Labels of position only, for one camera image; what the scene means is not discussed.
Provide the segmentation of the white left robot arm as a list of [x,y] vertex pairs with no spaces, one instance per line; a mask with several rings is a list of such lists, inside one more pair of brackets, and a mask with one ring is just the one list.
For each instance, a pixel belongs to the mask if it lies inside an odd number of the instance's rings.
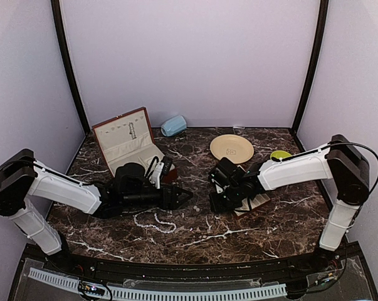
[[82,182],[45,166],[23,149],[0,166],[0,216],[7,216],[63,273],[76,269],[63,235],[33,206],[37,196],[79,209],[100,219],[122,214],[128,207],[156,206],[175,210],[193,193],[162,182],[172,167],[168,157],[155,157],[149,168],[129,162],[116,169],[109,182]]

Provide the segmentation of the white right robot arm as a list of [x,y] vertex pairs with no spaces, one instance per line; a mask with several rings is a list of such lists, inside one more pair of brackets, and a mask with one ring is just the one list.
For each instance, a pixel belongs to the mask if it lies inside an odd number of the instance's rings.
[[242,207],[257,196],[292,184],[332,181],[337,196],[322,234],[319,249],[308,258],[308,267],[321,272],[332,262],[332,253],[352,227],[377,183],[370,182],[370,164],[360,149],[366,145],[337,134],[331,141],[294,156],[268,159],[243,169],[223,157],[209,173],[216,190],[209,195],[211,211],[225,213]]

